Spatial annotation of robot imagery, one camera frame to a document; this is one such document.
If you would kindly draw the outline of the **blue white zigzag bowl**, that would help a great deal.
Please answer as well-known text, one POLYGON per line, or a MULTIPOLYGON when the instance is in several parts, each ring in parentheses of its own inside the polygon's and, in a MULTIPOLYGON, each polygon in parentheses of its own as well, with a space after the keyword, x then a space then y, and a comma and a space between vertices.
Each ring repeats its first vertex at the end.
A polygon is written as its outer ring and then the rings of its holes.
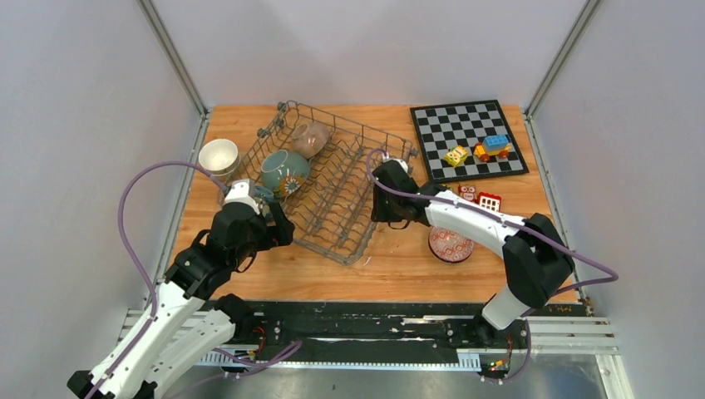
POLYGON ((459 264, 472 255, 475 242, 449 229, 434 227, 428 235, 428 246, 442 262, 459 264))

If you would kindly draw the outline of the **teal bowl with orange flower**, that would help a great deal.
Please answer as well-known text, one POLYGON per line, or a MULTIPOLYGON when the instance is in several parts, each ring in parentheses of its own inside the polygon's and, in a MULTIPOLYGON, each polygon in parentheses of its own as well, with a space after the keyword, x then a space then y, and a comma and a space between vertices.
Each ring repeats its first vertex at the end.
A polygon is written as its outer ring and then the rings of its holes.
POLYGON ((297 191, 311 173, 307 159, 291 150, 276 150, 269 154, 260 168, 263 187, 271 190, 275 199, 283 199, 297 191))

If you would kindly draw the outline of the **beige bowl with flower sprig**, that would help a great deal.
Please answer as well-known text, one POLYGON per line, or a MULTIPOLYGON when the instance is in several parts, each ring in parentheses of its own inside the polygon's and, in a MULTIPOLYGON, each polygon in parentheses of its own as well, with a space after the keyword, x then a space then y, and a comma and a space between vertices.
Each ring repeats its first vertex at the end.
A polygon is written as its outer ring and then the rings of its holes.
POLYGON ((223 174, 239 165, 239 148, 231 140, 215 139, 206 143, 198 154, 201 167, 214 174, 223 174))

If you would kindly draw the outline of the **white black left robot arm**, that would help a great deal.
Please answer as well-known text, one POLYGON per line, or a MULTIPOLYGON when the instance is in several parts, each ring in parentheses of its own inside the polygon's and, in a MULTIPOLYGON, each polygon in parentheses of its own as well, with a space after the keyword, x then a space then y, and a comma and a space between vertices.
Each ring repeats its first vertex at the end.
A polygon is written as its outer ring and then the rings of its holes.
POLYGON ((233 273, 246 271, 259 252, 293 242, 294 225, 280 203, 267 207, 269 218, 255 204, 225 204, 210 228, 175 256, 151 310, 103 362, 74 372, 68 389, 78 398, 161 398, 210 350, 229 340, 247 342, 254 335, 254 311, 234 294, 221 297, 184 335, 174 335, 233 273))

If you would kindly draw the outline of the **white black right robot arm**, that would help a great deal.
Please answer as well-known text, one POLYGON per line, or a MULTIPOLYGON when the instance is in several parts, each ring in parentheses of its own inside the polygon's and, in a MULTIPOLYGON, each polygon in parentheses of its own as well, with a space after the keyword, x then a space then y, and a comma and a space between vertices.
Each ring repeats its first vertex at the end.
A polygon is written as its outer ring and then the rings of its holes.
POLYGON ((504 262, 506 284, 483 306, 475 324, 479 343, 495 347, 508 326, 531 309, 542 308, 574 272, 553 222, 503 214, 463 199, 442 185, 418 185, 402 162, 389 159, 370 169, 375 184, 376 221, 416 222, 447 229, 496 254, 504 262))

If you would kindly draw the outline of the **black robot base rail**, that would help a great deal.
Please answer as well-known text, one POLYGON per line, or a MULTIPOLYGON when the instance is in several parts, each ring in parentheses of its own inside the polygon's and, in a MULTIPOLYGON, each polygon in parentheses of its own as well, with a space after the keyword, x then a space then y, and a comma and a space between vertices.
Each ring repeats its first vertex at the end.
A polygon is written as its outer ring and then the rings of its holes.
POLYGON ((490 339, 472 330, 479 303, 251 301, 249 307, 249 330, 238 328, 225 347, 252 348, 269 360, 300 341, 293 362, 389 367, 443 367, 457 364, 460 352, 521 354, 544 322, 584 315, 579 304, 548 305, 490 339))

